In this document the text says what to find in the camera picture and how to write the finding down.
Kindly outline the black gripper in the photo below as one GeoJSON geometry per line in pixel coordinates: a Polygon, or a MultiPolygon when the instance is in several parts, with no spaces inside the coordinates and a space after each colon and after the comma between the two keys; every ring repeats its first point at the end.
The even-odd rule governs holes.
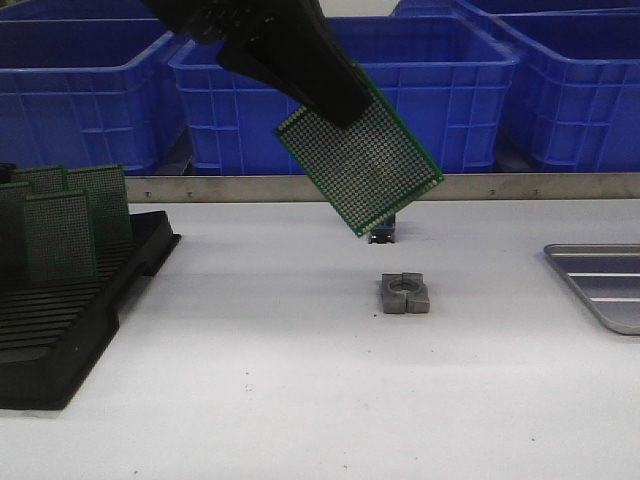
{"type": "Polygon", "coordinates": [[[298,100],[339,128],[371,105],[351,60],[316,1],[144,3],[169,30],[201,44],[225,42],[217,63],[298,100]]]}

